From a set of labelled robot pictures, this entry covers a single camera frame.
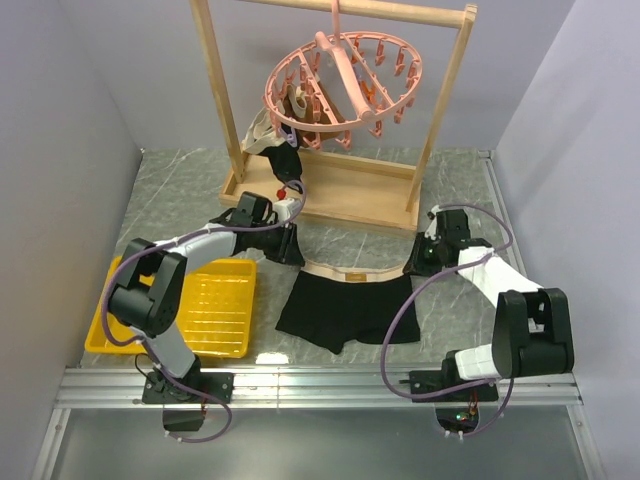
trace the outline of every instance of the white wall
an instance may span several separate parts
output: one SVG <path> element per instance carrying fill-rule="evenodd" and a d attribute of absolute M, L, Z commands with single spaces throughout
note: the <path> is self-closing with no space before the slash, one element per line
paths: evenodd
<path fill-rule="evenodd" d="M 61 6 L 0 2 L 0 476 L 28 478 L 140 152 Z"/>
<path fill-rule="evenodd" d="M 465 0 L 403 0 L 462 9 Z M 494 148 L 574 0 L 478 0 L 479 13 L 439 146 Z M 187 0 L 60 0 L 138 145 L 224 146 Z M 210 0 L 239 135 L 261 107 L 264 83 L 287 53 L 329 31 L 330 15 Z M 376 141 L 422 146 L 455 31 L 343 16 L 343 31 L 381 30 L 419 48 L 425 83 L 401 128 Z"/>
<path fill-rule="evenodd" d="M 498 146 L 527 270 L 569 296 L 575 373 L 611 479 L 640 472 L 640 18 L 577 0 Z"/>

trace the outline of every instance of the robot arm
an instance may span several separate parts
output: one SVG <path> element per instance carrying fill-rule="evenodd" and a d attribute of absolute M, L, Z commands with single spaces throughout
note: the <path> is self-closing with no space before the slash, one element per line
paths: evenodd
<path fill-rule="evenodd" d="M 269 260 L 304 266 L 295 224 L 268 230 L 260 228 L 282 223 L 300 208 L 297 199 L 272 204 L 265 197 L 244 193 L 236 208 L 203 227 L 203 230 L 211 231 L 208 235 L 143 256 L 124 269 L 109 298 L 109 312 L 144 339 L 151 347 L 154 363 L 162 365 L 181 383 L 198 389 L 198 357 L 187 347 L 175 323 L 184 276 L 218 258 L 231 257 L 251 247 L 262 250 Z M 232 231 L 237 227 L 244 231 Z M 171 243 L 172 240 L 154 243 L 136 239 L 127 246 L 122 259 L 124 261 L 141 250 Z M 141 276 L 151 275 L 151 286 L 141 282 Z"/>
<path fill-rule="evenodd" d="M 436 207 L 430 217 L 429 228 L 416 237 L 406 273 L 432 276 L 444 267 L 474 262 L 493 252 L 485 239 L 471 238 L 463 210 Z M 490 344 L 447 354 L 447 359 L 455 357 L 458 382 L 571 371 L 569 307 L 561 290 L 532 282 L 497 254 L 458 273 L 496 308 Z"/>

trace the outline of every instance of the wooden frame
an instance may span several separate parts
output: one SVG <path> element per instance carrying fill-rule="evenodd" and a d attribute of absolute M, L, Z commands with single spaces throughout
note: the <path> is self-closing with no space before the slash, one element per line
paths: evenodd
<path fill-rule="evenodd" d="M 331 11 L 331 0 L 241 1 Z M 209 10 L 209 0 L 190 0 L 190 3 L 231 159 L 231 170 L 220 192 L 220 202 L 223 205 L 235 205 L 244 191 L 275 199 L 275 192 L 281 184 L 271 173 L 269 162 L 263 157 L 248 155 L 240 149 Z M 415 167 L 335 153 L 300 150 L 303 180 L 308 189 L 303 216 L 332 224 L 347 224 L 367 230 L 411 236 L 418 227 L 422 177 L 442 125 L 453 84 L 475 22 L 477 7 L 468 4 L 464 10 L 447 10 L 377 0 L 340 0 L 340 13 L 458 30 L 434 107 L 431 125 Z"/>

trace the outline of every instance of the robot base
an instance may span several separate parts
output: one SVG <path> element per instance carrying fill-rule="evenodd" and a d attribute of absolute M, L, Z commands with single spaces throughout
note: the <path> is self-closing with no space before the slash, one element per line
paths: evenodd
<path fill-rule="evenodd" d="M 458 375 L 455 359 L 456 351 L 447 353 L 446 358 L 442 361 L 442 369 L 438 370 L 412 370 L 409 372 L 409 380 L 403 380 L 401 383 L 408 383 L 412 394 L 431 393 L 443 388 L 455 387 L 463 385 L 466 382 Z M 498 400 L 498 388 L 490 385 L 481 385 L 479 387 L 459 392 L 442 395 L 430 400 L 412 400 L 413 403 L 466 403 L 469 401 L 471 392 L 477 394 L 479 402 L 495 402 Z"/>
<path fill-rule="evenodd" d="M 197 382 L 190 382 L 191 388 L 212 395 L 224 403 L 231 400 L 233 391 L 232 373 L 199 373 Z M 148 405 L 171 405 L 177 403 L 202 403 L 197 395 L 185 394 L 171 385 L 162 374 L 150 372 L 144 385 L 142 403 Z"/>

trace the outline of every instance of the marble floor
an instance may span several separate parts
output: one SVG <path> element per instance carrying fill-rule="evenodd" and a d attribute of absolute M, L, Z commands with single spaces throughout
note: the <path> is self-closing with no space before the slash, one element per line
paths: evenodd
<path fill-rule="evenodd" d="M 415 164 L 419 149 L 353 149 L 351 154 L 380 160 Z M 224 149 L 149 150 L 134 185 L 115 254 L 123 252 L 136 237 L 149 240 L 171 238 L 198 227 L 220 212 L 218 192 L 229 169 Z M 422 185 L 420 229 L 435 204 L 469 202 L 494 210 L 486 179 L 485 161 L 470 149 L 437 150 L 427 166 Z M 472 234 L 494 245 L 502 243 L 493 220 L 469 212 Z M 300 223 L 300 248 L 309 260 L 346 267 L 385 268 L 404 264 L 413 241 L 358 230 Z M 340 355 L 305 340 L 275 330 L 297 271 L 273 264 L 257 251 L 246 256 L 258 262 L 258 283 L 253 310 L 249 352 L 243 359 L 211 360 L 205 364 L 254 364 L 278 362 L 296 365 L 372 363 L 380 347 L 348 343 Z M 414 287 L 424 279 L 414 278 Z M 491 304 L 463 279 L 453 276 L 427 289 L 417 300 L 422 330 L 419 343 L 392 346 L 392 363 L 440 362 L 452 349 L 491 341 L 495 311 Z M 130 364 L 131 357 L 85 353 L 84 366 Z"/>

